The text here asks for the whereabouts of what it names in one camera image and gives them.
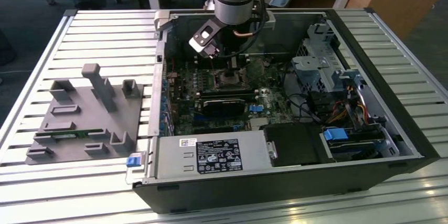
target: yellow wire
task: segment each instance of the yellow wire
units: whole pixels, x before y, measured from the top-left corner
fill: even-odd
[[[332,123],[337,121],[340,118],[343,118],[347,115],[347,110],[344,110],[343,113],[340,113],[328,123]]]

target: red wire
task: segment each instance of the red wire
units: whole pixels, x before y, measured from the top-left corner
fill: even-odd
[[[335,103],[335,105],[333,105],[333,115],[336,114],[336,105],[337,105],[339,103],[343,103],[343,102],[339,101],[339,102]]]

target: power supply label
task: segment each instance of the power supply label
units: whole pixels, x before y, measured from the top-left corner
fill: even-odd
[[[196,142],[196,154],[200,174],[243,170],[237,139]]]

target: black cable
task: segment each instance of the black cable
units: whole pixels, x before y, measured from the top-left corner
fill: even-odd
[[[308,95],[305,95],[304,93],[293,93],[293,94],[288,95],[288,98],[292,97],[293,95],[300,95],[303,98],[308,97]]]
[[[225,56],[219,56],[219,58],[231,58],[231,57],[233,57],[233,56],[237,56],[237,55],[241,54],[247,49],[251,48],[251,46],[253,45],[255,41],[257,40],[259,35],[260,35],[260,31],[263,30],[263,27],[264,27],[264,23],[267,22],[267,21],[265,21],[265,11],[267,11],[267,6],[265,6],[265,3],[264,3],[264,0],[260,0],[260,5],[261,5],[261,21],[260,21],[260,25],[259,25],[257,30],[253,32],[255,35],[252,36],[252,40],[251,40],[251,42],[245,45],[245,47],[244,47],[240,51],[237,51],[237,52],[235,52],[235,53],[232,53],[232,54],[229,54],[229,55],[225,55]]]
[[[311,116],[311,118],[313,119],[313,121],[315,121],[316,123],[325,125],[325,123],[324,123],[324,122],[321,121],[321,119],[316,116],[316,114],[312,113],[309,110],[307,110],[307,109],[303,108],[303,104],[304,104],[304,103],[303,103],[301,105],[299,105],[299,104],[296,104],[293,101],[291,101],[291,99],[289,99],[288,101],[291,102],[291,104],[292,104],[299,110],[301,110],[303,112],[305,112],[305,113]]]

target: aluminum profile table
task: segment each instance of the aluminum profile table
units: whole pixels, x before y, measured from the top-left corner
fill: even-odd
[[[28,166],[52,96],[52,80],[75,86],[84,63],[99,63],[111,83],[144,87],[137,148],[148,144],[156,60],[152,10],[79,11],[65,16],[0,130],[0,223],[441,223],[448,221],[448,95],[376,14],[337,11],[441,159],[368,191],[159,215],[125,181],[125,158]],[[347,62],[355,64],[343,50]]]

